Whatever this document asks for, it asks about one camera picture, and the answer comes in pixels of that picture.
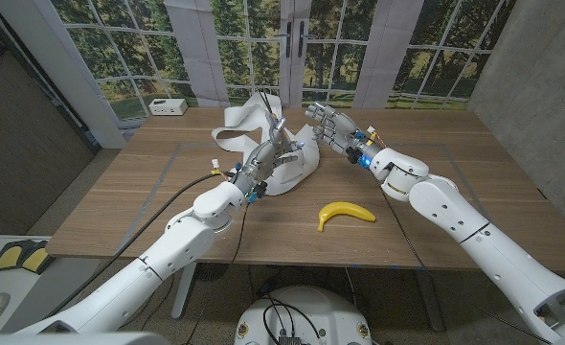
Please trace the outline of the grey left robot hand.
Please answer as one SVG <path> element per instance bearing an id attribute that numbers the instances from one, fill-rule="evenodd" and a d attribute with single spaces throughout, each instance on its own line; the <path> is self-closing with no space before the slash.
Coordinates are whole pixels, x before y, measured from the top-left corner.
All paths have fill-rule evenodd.
<path id="1" fill-rule="evenodd" d="M 271 118 L 267 140 L 248 153 L 232 178 L 248 203 L 289 192 L 305 177 L 305 143 L 291 140 L 285 125 L 284 117 Z"/>

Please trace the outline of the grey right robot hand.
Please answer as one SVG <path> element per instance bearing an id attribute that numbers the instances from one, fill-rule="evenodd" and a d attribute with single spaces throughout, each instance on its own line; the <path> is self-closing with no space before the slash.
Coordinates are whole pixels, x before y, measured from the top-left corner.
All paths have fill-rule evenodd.
<path id="1" fill-rule="evenodd" d="M 307 108 L 305 115 L 318 122 L 312 128 L 312 139 L 331 146 L 352 164 L 368 168 L 373 158 L 384 149 L 368 137 L 348 115 L 329 105 L 315 102 Z"/>

